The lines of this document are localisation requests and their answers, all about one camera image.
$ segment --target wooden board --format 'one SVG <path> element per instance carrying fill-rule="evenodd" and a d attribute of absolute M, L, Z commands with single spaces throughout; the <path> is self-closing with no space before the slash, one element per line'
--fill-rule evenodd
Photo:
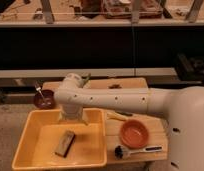
<path fill-rule="evenodd" d="M 43 89 L 55 89 L 61 82 L 46 82 Z M 108 88 L 113 84 L 120 84 L 122 88 L 147 88 L 147 83 L 144 78 L 127 78 L 127 79 L 105 79 L 105 80 L 90 80 L 85 88 Z M 147 115 L 134 114 L 133 118 L 143 122 L 150 133 L 149 145 L 160 145 L 163 147 L 162 152 L 154 153 L 138 153 L 132 155 L 128 159 L 117 159 L 114 155 L 114 149 L 121 144 L 118 134 L 123 121 L 109 119 L 105 116 L 106 143 L 107 143 L 107 163 L 131 163 L 164 160 L 167 158 L 168 139 L 166 136 L 166 122 L 162 119 Z"/>

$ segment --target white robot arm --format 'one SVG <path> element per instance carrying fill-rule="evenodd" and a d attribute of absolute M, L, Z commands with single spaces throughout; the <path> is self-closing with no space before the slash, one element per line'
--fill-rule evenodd
<path fill-rule="evenodd" d="M 68 119 L 82 108 L 100 107 L 148 115 L 169 122 L 168 171 L 204 171 L 204 87 L 181 90 L 149 88 L 84 89 L 77 74 L 68 74 L 55 91 Z"/>

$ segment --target yellow tray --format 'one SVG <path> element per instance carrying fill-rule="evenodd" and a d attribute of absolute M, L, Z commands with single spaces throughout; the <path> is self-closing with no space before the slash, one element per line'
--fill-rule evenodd
<path fill-rule="evenodd" d="M 14 160 L 13 170 L 43 170 L 100 167 L 107 163 L 104 114 L 100 109 L 84 109 L 88 126 L 76 121 L 59 123 L 60 110 L 30 113 Z M 65 130 L 76 134 L 66 158 L 54 151 Z"/>

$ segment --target brown bowl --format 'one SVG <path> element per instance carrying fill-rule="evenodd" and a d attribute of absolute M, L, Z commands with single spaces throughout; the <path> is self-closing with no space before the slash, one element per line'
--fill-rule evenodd
<path fill-rule="evenodd" d="M 54 92 L 52 90 L 41 90 L 45 100 L 41 94 L 37 92 L 33 98 L 33 103 L 39 109 L 53 109 L 55 108 Z"/>
<path fill-rule="evenodd" d="M 142 122 L 130 119 L 123 123 L 119 137 L 129 148 L 143 148 L 148 144 L 149 132 Z"/>

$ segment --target wooden surface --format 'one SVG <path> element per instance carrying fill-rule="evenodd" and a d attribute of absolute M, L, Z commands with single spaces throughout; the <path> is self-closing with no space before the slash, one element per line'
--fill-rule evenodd
<path fill-rule="evenodd" d="M 54 90 L 59 86 L 60 82 L 44 83 L 43 89 Z M 120 84 L 122 88 L 146 88 L 147 83 L 143 78 L 136 79 L 107 79 L 107 80 L 92 80 L 86 84 L 86 88 L 108 88 L 110 85 Z M 162 152 L 153 153 L 138 153 L 131 155 L 128 159 L 117 159 L 114 155 L 114 149 L 121 142 L 118 134 L 123 121 L 113 120 L 106 117 L 106 143 L 107 143 L 107 163 L 128 163 L 128 162 L 145 162 L 164 160 L 167 158 L 168 140 L 166 136 L 166 122 L 162 119 L 150 117 L 147 115 L 134 114 L 132 117 L 142 121 L 148 128 L 150 139 L 148 145 L 160 145 L 163 147 Z"/>
<path fill-rule="evenodd" d="M 184 16 L 176 14 L 176 9 L 185 7 L 190 8 L 193 0 L 167 0 L 166 9 L 171 13 L 174 19 L 184 19 Z M 69 5 L 80 4 L 79 0 L 50 0 L 52 11 L 56 21 L 77 21 L 79 20 L 74 15 L 73 8 Z M 25 5 L 23 0 L 16 0 L 1 16 L 2 21 L 33 21 L 32 17 L 37 8 L 41 8 L 40 0 L 31 1 L 30 4 Z M 198 19 L 204 19 L 204 3 L 199 13 Z M 102 15 L 93 18 L 93 21 L 104 21 Z"/>

